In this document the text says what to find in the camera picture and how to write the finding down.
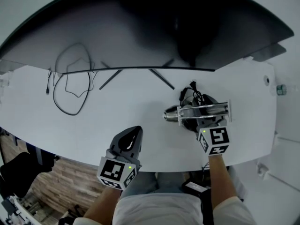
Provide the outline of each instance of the person's arm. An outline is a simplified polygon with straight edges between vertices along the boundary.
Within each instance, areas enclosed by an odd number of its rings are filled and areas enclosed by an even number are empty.
[[[106,187],[83,217],[102,225],[110,225],[120,194],[120,190]]]
[[[227,198],[237,196],[235,187],[224,164],[221,155],[209,156],[210,181],[211,181],[211,204],[215,209]]]

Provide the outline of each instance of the wooden floor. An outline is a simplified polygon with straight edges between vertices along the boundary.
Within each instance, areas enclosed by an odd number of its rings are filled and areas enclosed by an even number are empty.
[[[1,136],[5,162],[27,152],[24,141],[15,146],[12,136]],[[52,172],[41,173],[31,185],[33,194],[53,209],[65,213],[75,205],[87,210],[104,189],[96,177],[97,167],[64,157],[55,162]]]

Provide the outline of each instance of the person's leg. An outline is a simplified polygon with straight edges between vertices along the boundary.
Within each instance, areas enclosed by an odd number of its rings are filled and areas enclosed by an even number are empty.
[[[121,195],[127,196],[148,194],[157,190],[158,184],[154,172],[139,172]]]
[[[157,176],[158,190],[154,193],[183,193],[184,183],[182,172],[159,172]]]

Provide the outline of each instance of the person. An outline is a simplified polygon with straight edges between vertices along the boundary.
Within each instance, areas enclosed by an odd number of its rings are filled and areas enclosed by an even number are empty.
[[[209,157],[215,225],[255,225],[221,155]],[[106,187],[74,225],[202,225],[201,200],[181,190],[183,173],[140,172],[122,193]]]

